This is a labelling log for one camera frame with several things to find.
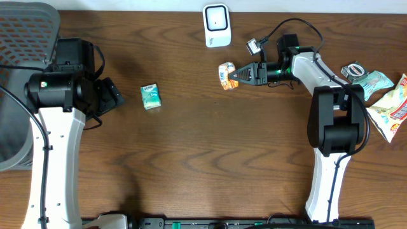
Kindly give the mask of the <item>orange small packet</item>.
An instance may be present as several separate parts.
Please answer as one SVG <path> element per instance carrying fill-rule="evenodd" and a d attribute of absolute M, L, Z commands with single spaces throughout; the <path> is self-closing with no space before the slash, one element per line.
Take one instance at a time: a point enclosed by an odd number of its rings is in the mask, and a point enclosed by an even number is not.
<path fill-rule="evenodd" d="M 235 66 L 232 62 L 225 62 L 219 65 L 218 73 L 221 86 L 224 90 L 232 90 L 239 86 L 239 82 L 229 79 L 230 73 L 235 71 Z"/>

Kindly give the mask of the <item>teal tissue box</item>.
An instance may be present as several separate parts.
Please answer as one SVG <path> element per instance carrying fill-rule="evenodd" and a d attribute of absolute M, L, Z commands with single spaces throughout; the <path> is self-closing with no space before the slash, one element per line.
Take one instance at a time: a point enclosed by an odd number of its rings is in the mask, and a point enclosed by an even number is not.
<path fill-rule="evenodd" d="M 160 107 L 162 104 L 156 83 L 141 87 L 141 95 L 145 110 Z"/>

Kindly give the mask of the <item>mint green wipes pack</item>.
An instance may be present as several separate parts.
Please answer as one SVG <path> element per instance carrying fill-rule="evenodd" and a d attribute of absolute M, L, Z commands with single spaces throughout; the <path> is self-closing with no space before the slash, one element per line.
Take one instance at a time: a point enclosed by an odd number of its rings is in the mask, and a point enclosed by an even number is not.
<path fill-rule="evenodd" d="M 363 79 L 355 80 L 353 85 L 360 85 L 364 89 L 364 100 L 368 101 L 369 98 L 378 90 L 391 88 L 394 83 L 379 71 L 369 73 Z"/>

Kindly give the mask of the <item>cream snack bag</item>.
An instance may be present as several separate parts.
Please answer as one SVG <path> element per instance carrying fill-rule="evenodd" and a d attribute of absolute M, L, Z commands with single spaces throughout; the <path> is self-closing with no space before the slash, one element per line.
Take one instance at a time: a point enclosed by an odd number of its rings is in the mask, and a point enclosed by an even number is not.
<path fill-rule="evenodd" d="M 367 108 L 367 112 L 379 133 L 388 143 L 391 143 L 406 119 L 406 74 L 401 76 L 393 90 Z"/>

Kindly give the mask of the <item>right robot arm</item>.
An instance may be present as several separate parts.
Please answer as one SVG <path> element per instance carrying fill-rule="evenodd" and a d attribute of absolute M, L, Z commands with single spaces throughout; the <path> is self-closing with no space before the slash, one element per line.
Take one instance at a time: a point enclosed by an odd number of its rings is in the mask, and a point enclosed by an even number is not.
<path fill-rule="evenodd" d="M 255 86 L 299 81 L 312 95 L 307 136 L 315 162 L 305 211 L 313 223 L 338 221 L 345 170 L 356 147 L 364 144 L 369 133 L 362 87 L 338 78 L 323 63 L 318 49 L 301 46 L 295 34 L 277 40 L 277 62 L 267 62 L 261 41 L 251 39 L 246 47 L 261 60 L 233 71 L 231 80 Z"/>

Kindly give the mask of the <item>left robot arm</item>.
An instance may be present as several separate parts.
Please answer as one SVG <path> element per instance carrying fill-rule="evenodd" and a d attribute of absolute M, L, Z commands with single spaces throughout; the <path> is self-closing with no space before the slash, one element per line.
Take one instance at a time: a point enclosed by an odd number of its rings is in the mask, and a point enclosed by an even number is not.
<path fill-rule="evenodd" d="M 59 39 L 55 62 L 25 84 L 31 112 L 33 164 L 29 206 L 23 228 L 131 228 L 120 212 L 85 221 L 79 211 L 78 170 L 85 123 L 125 100 L 110 78 L 95 68 L 98 46 L 80 38 Z"/>

